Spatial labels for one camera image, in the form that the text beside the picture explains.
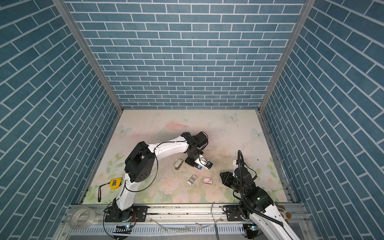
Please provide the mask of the red white staple box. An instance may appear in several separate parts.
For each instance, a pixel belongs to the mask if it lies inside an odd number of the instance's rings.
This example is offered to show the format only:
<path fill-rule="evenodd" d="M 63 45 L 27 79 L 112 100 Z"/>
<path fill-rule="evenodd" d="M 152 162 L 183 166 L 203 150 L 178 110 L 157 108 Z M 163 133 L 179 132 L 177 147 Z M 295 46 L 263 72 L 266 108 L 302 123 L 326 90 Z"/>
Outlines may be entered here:
<path fill-rule="evenodd" d="M 203 177 L 203 183 L 204 184 L 212 185 L 213 184 L 213 178 L 211 178 L 211 177 Z"/>

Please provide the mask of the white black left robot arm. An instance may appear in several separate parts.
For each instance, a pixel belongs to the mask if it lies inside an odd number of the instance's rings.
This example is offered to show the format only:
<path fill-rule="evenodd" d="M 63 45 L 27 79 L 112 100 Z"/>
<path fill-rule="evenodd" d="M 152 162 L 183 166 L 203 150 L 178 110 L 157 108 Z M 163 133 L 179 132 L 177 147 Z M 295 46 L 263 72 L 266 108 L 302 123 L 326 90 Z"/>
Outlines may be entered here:
<path fill-rule="evenodd" d="M 191 135 L 182 133 L 179 137 L 157 144 L 139 142 L 125 160 L 125 175 L 120 195 L 113 200 L 113 207 L 118 212 L 130 209 L 134 203 L 134 193 L 139 193 L 140 183 L 146 180 L 159 160 L 174 154 L 187 154 L 187 165 L 198 170 L 210 170 L 213 163 L 203 156 L 203 150 L 209 144 L 205 132 Z"/>

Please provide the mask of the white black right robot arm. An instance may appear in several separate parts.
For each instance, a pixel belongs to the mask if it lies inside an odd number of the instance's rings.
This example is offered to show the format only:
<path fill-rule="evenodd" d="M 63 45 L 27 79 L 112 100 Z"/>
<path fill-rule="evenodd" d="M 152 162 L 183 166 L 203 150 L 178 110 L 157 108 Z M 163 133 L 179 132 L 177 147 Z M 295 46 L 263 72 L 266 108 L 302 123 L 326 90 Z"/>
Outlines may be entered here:
<path fill-rule="evenodd" d="M 239 211 L 245 220 L 258 226 L 269 240 L 298 240 L 298 235 L 285 221 L 268 193 L 256 186 L 245 167 L 220 173 L 222 184 L 240 194 Z"/>

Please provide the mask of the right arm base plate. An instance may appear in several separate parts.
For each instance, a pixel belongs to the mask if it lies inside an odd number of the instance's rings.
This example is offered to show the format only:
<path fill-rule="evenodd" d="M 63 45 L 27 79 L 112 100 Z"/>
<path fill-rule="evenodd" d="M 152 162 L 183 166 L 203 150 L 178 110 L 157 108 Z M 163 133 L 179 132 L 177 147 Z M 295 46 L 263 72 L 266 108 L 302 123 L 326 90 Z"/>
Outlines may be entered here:
<path fill-rule="evenodd" d="M 224 205 L 222 210 L 228 222 L 250 221 L 249 212 L 242 205 Z"/>

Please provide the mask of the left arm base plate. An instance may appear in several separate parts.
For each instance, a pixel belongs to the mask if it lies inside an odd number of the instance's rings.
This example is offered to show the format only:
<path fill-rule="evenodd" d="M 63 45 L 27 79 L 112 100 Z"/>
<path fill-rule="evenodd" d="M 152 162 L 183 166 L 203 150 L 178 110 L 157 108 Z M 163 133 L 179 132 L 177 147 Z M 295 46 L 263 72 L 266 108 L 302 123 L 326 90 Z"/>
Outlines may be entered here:
<path fill-rule="evenodd" d="M 148 206 L 135 206 L 121 211 L 117 206 L 109 206 L 104 210 L 107 223 L 140 223 L 147 217 Z"/>

